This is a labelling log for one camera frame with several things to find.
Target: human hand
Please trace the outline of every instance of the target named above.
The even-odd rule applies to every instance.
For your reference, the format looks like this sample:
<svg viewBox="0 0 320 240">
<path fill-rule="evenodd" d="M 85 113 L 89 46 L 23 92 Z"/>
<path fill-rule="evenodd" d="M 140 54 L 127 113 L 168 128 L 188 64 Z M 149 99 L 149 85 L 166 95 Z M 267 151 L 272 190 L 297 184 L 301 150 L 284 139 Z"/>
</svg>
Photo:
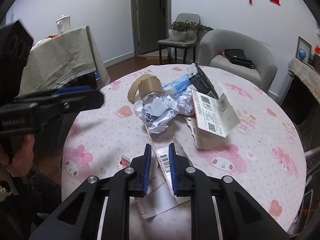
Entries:
<svg viewBox="0 0 320 240">
<path fill-rule="evenodd" d="M 7 165 L 7 170 L 12 177 L 22 177 L 27 175 L 33 166 L 33 145 L 35 138 L 28 134 L 24 136 L 21 148 L 13 156 L 9 163 L 9 156 L 0 144 L 0 164 Z M 5 180 L 4 175 L 0 170 L 0 180 Z"/>
</svg>

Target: black handbag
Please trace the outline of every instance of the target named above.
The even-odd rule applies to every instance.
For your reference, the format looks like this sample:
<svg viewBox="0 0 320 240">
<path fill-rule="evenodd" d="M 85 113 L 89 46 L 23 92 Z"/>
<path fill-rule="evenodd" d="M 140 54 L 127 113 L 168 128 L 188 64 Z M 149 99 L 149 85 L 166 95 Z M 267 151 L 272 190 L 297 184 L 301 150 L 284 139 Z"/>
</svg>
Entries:
<svg viewBox="0 0 320 240">
<path fill-rule="evenodd" d="M 224 52 L 230 63 L 255 69 L 253 62 L 245 57 L 243 49 L 226 49 Z"/>
</svg>

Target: metal bolt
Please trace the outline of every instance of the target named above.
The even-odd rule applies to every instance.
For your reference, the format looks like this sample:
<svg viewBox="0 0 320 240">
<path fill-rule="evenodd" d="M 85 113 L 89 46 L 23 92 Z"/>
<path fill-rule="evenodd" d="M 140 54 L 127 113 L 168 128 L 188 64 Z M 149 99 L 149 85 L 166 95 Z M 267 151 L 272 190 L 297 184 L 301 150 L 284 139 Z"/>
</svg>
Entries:
<svg viewBox="0 0 320 240">
<path fill-rule="evenodd" d="M 195 173 L 195 172 L 196 172 L 196 168 L 194 168 L 194 167 L 188 167 L 188 168 L 186 168 L 186 172 L 187 172 L 187 173 Z"/>
<path fill-rule="evenodd" d="M 225 176 L 225 177 L 223 177 L 223 180 L 224 180 L 225 183 L 231 183 L 231 182 L 233 182 L 233 178 L 230 177 L 230 176 Z"/>
<path fill-rule="evenodd" d="M 68 102 L 64 103 L 64 108 L 68 110 L 70 108 L 70 104 Z"/>
<path fill-rule="evenodd" d="M 89 178 L 88 178 L 88 182 L 90 183 L 90 184 L 94 184 L 94 183 L 96 183 L 98 181 L 98 178 L 96 177 L 96 176 L 90 176 Z"/>
<path fill-rule="evenodd" d="M 125 172 L 126 174 L 134 173 L 134 168 L 132 168 L 132 167 L 125 168 L 124 172 Z"/>
</svg>

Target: blue globe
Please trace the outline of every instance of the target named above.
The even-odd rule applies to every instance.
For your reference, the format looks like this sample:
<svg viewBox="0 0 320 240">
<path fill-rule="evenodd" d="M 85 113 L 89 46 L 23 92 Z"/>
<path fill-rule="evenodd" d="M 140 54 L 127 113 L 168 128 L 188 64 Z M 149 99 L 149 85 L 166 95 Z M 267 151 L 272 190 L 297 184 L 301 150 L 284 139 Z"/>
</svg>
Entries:
<svg viewBox="0 0 320 240">
<path fill-rule="evenodd" d="M 304 51 L 304 49 L 300 49 L 300 50 L 299 50 L 299 56 L 300 56 L 300 58 L 302 58 L 302 59 L 305 59 L 305 58 L 306 58 L 307 54 L 306 54 L 306 52 Z"/>
</svg>

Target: pink tablecloth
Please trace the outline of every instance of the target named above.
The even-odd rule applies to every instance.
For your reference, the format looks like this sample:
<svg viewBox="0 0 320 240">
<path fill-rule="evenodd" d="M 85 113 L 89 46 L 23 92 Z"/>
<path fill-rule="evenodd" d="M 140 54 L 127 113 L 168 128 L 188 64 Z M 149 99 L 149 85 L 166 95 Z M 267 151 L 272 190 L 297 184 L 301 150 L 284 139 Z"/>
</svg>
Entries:
<svg viewBox="0 0 320 240">
<path fill-rule="evenodd" d="M 225 144 L 204 151 L 196 149 L 190 128 L 182 116 L 177 116 L 165 132 L 152 135 L 156 147 L 168 146 L 174 135 L 195 167 L 217 178 L 233 176 L 287 231 L 300 206 L 306 179 L 297 131 L 282 109 L 249 81 L 217 68 L 203 70 L 218 94 L 227 93 L 241 124 Z M 113 176 L 119 170 L 121 154 L 132 158 L 143 153 L 148 136 L 133 113 L 127 92 L 145 73 L 157 76 L 164 85 L 186 74 L 187 65 L 149 66 L 101 89 L 105 105 L 80 113 L 65 143 L 63 199 L 90 175 Z M 190 202 L 144 220 L 131 200 L 130 239 L 190 238 Z"/>
</svg>

